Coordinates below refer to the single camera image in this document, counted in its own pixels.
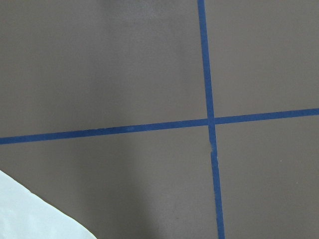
gray surface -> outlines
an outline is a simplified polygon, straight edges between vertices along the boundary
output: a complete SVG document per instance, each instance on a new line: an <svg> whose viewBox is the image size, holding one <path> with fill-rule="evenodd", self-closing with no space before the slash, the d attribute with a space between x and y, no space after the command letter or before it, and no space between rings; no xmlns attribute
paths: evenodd
<svg viewBox="0 0 319 239"><path fill-rule="evenodd" d="M217 126L227 239L319 238L319 117Z"/></svg>
<svg viewBox="0 0 319 239"><path fill-rule="evenodd" d="M207 0L217 117L319 107L318 0Z"/></svg>
<svg viewBox="0 0 319 239"><path fill-rule="evenodd" d="M196 1L0 11L1 137L206 117Z"/></svg>
<svg viewBox="0 0 319 239"><path fill-rule="evenodd" d="M0 148L3 172L98 239L217 238L205 126Z"/></svg>

gray floor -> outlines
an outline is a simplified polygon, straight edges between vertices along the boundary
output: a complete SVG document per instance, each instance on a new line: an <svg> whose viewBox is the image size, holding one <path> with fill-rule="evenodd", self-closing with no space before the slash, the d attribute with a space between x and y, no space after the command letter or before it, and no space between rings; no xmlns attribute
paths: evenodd
<svg viewBox="0 0 319 239"><path fill-rule="evenodd" d="M207 0L215 116L319 108L316 0ZM0 137L206 114L197 2L0 2ZM228 239L319 238L319 117L217 125ZM217 238L206 126L0 145L98 239Z"/></svg>

white paper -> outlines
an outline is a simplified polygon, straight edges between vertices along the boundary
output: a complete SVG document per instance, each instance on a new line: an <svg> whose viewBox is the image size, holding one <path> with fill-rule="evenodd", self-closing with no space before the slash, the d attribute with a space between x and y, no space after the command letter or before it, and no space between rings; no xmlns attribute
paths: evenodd
<svg viewBox="0 0 319 239"><path fill-rule="evenodd" d="M0 171L0 239L96 239Z"/></svg>

